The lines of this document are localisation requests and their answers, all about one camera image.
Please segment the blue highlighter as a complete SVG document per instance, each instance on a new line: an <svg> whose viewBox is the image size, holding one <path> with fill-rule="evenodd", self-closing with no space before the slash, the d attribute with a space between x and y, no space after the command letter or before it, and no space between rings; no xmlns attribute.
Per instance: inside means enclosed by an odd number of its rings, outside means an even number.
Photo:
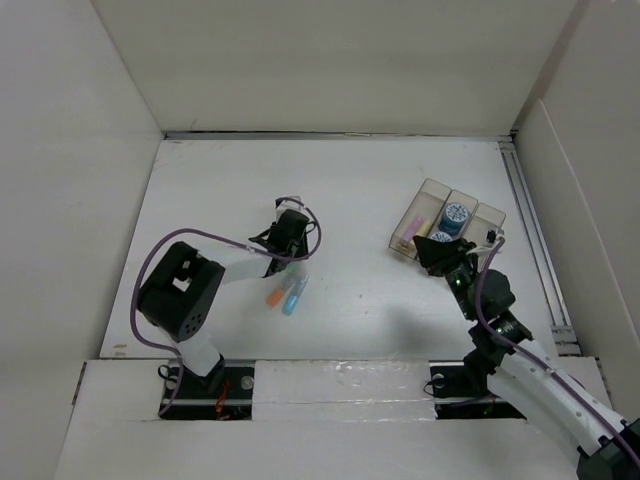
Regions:
<svg viewBox="0 0 640 480"><path fill-rule="evenodd" d="M289 293L287 299L285 300L283 307L282 307L282 313L286 316L290 316L293 311L295 310L295 307L308 283L309 280L309 275L305 274L302 277L300 277L296 283L294 284L291 292Z"/></svg>

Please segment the orange highlighter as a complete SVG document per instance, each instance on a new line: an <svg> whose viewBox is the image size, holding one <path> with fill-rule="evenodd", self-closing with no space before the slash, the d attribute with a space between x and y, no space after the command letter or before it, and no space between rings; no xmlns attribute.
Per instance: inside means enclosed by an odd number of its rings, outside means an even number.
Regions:
<svg viewBox="0 0 640 480"><path fill-rule="evenodd" d="M273 291L267 296L266 303L270 307L276 306L294 283L294 276L287 276L282 279L279 284L273 289Z"/></svg>

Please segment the pink highlighter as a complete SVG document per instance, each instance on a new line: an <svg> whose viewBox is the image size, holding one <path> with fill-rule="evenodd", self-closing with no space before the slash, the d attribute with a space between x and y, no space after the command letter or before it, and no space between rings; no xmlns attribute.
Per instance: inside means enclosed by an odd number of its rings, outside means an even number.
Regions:
<svg viewBox="0 0 640 480"><path fill-rule="evenodd" d="M423 223L424 223L424 218L421 216L416 216L404 231L402 235L402 241L405 243L410 243L413 240L413 237L416 235L416 232L423 225Z"/></svg>

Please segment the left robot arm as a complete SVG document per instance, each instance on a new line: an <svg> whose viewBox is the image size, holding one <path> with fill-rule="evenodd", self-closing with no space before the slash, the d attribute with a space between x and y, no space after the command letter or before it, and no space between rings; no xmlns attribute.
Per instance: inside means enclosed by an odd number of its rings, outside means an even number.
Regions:
<svg viewBox="0 0 640 480"><path fill-rule="evenodd" d="M308 234L319 232L311 211L285 209L246 244L197 229L166 235L141 267L130 303L138 341L176 355L179 371L201 396L222 387L225 359L200 332L220 287L272 277L315 252Z"/></svg>

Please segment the yellow highlighter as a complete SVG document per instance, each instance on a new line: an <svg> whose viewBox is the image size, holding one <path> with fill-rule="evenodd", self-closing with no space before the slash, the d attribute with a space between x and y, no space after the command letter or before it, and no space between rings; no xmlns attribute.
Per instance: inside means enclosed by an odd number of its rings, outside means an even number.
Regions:
<svg viewBox="0 0 640 480"><path fill-rule="evenodd" d="M420 227L416 230L415 236L426 237L431 229L431 221L425 220Z"/></svg>

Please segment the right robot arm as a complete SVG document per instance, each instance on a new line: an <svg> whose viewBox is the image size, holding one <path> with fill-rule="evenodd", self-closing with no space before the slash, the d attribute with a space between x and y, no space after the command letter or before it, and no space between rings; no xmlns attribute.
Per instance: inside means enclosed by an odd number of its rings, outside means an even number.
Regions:
<svg viewBox="0 0 640 480"><path fill-rule="evenodd" d="M511 312L508 277L492 268L506 240L496 235L485 261L475 243L417 236L420 265L446 281L463 316L473 322L474 348L463 359L465 387L514 407L569 459L580 479L636 479L639 423L600 402L552 360Z"/></svg>

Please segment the blue patterned tape roll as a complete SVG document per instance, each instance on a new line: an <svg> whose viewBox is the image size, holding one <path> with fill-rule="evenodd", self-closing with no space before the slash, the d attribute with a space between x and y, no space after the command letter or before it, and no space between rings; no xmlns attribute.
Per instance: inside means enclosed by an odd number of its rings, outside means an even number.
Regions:
<svg viewBox="0 0 640 480"><path fill-rule="evenodd" d="M441 243L447 243L452 241L452 237L443 231L436 231L429 236L430 240L434 240Z"/></svg>

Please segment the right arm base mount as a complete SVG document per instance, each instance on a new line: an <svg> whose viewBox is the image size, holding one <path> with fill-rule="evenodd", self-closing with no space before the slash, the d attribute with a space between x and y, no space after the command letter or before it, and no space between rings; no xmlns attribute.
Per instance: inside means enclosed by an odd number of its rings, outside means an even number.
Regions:
<svg viewBox="0 0 640 480"><path fill-rule="evenodd" d="M434 361L423 392L434 399L437 420L524 419L507 401L491 393L487 374L494 373L476 350L462 360Z"/></svg>

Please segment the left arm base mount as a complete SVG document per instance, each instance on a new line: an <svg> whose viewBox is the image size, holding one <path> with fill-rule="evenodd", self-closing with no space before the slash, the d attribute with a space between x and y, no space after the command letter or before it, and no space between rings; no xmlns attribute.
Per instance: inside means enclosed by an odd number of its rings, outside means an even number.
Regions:
<svg viewBox="0 0 640 480"><path fill-rule="evenodd" d="M159 417L163 420L244 421L252 418L255 385L254 361L230 360L202 379L187 369L176 387L178 365L160 365L163 380Z"/></svg>

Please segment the green highlighter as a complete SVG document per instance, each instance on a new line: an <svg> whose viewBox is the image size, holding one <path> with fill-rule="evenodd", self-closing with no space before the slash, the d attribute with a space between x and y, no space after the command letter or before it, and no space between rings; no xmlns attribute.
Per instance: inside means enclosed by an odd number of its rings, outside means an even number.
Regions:
<svg viewBox="0 0 640 480"><path fill-rule="evenodd" d="M300 264L300 263L292 263L292 264L289 264L289 265L287 266L287 268L285 269L285 272L286 272L288 275L295 275L295 274L297 274L297 273L298 273L298 272L300 272L300 271L301 271L301 264Z"/></svg>

